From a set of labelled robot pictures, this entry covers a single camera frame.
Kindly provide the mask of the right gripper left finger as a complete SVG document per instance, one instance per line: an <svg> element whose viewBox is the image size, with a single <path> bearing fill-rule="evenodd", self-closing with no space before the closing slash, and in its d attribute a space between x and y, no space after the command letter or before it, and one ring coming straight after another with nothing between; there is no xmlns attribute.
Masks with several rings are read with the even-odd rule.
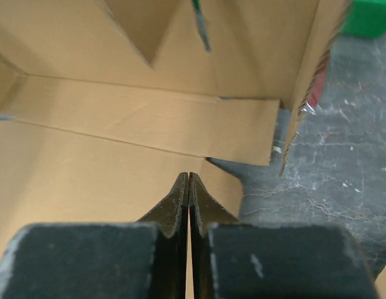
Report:
<svg viewBox="0 0 386 299"><path fill-rule="evenodd" d="M135 222L35 223L0 261L0 298L184 298L188 175Z"/></svg>

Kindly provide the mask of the green plastic tray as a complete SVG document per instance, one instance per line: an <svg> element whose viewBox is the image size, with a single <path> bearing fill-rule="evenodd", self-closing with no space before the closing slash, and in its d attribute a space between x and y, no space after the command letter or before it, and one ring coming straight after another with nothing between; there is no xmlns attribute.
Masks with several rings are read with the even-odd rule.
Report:
<svg viewBox="0 0 386 299"><path fill-rule="evenodd" d="M386 33L386 0L352 1L343 35L374 39Z"/></svg>

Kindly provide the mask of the red and blue drink can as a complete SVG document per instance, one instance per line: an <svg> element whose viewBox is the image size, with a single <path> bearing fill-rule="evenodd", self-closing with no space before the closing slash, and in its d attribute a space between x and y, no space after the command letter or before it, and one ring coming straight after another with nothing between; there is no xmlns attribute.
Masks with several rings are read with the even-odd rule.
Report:
<svg viewBox="0 0 386 299"><path fill-rule="evenodd" d="M310 113L315 115L316 108L319 105L319 100L326 82L326 70L329 61L330 52L327 51L315 71L312 81L305 95L305 102L300 106L301 113Z"/></svg>

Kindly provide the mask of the cardboard box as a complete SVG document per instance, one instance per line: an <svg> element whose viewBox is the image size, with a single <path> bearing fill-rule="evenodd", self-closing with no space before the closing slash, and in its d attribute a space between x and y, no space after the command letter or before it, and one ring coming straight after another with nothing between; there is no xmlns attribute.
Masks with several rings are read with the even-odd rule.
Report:
<svg viewBox="0 0 386 299"><path fill-rule="evenodd" d="M0 1L0 261L35 223L135 222L188 175L237 216L216 159L271 160L350 1Z"/></svg>

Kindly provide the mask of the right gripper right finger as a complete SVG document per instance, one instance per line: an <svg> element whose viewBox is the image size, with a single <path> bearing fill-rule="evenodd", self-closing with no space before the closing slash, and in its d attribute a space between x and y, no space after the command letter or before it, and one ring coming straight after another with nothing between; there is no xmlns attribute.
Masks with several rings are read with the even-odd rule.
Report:
<svg viewBox="0 0 386 299"><path fill-rule="evenodd" d="M358 243L331 224L243 224L189 178L195 298L377 298Z"/></svg>

